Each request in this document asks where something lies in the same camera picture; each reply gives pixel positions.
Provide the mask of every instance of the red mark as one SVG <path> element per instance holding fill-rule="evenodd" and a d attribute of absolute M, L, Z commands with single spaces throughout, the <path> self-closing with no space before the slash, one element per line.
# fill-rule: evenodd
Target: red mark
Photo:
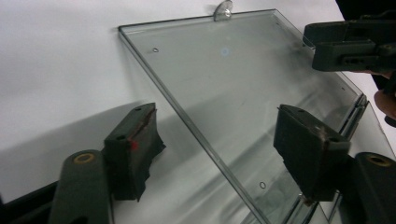
<path fill-rule="evenodd" d="M 139 148 L 139 144 L 136 141 L 131 141 L 131 150 L 135 151 Z"/>

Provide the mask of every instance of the white surface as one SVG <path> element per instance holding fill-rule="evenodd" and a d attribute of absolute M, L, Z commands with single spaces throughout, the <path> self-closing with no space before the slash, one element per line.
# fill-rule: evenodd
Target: white surface
<path fill-rule="evenodd" d="M 59 150 L 55 159 L 46 158 L 56 163 L 63 155 L 81 150 L 67 150 L 68 146 L 100 148 L 108 131 L 98 130 L 91 139 L 81 130 L 81 122 L 96 129 L 106 122 L 111 127 L 117 121 L 109 114 L 120 114 L 114 108 L 146 102 L 161 105 L 159 122 L 172 118 L 173 110 L 121 44 L 117 27 L 205 16 L 219 2 L 0 0 L 2 193 L 7 188 L 9 195 L 12 189 L 10 200 L 56 176 L 60 165 L 49 166 L 35 157 L 37 153 L 51 151 L 52 155 Z M 329 0 L 233 2 L 234 12 L 277 8 L 301 31 L 308 23 L 342 19 L 335 1 Z M 373 102 L 376 89 L 371 77 L 348 76 Z M 384 116 L 376 113 L 382 122 Z M 106 119 L 93 119 L 101 116 Z M 383 130 L 395 150 L 396 132 L 387 125 Z M 25 182 L 17 181 L 23 177 Z"/>

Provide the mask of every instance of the glass pane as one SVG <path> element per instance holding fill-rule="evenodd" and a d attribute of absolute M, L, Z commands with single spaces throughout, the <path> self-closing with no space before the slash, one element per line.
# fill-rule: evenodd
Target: glass pane
<path fill-rule="evenodd" d="M 299 189 L 273 148 L 277 107 L 340 130 L 361 92 L 311 68 L 313 52 L 276 10 L 122 26 L 121 38 L 261 222 L 279 223 Z"/>

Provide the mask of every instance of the finger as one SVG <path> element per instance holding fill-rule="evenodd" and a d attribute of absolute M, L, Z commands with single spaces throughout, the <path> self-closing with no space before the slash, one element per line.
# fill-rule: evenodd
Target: finger
<path fill-rule="evenodd" d="M 376 106 L 390 118 L 396 119 L 396 97 L 378 91 L 374 95 Z"/>

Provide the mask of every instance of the screw hole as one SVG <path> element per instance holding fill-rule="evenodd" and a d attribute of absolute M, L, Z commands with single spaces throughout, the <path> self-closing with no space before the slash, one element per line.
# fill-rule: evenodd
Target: screw hole
<path fill-rule="evenodd" d="M 267 185 L 264 182 L 260 182 L 260 188 L 266 189 Z"/>

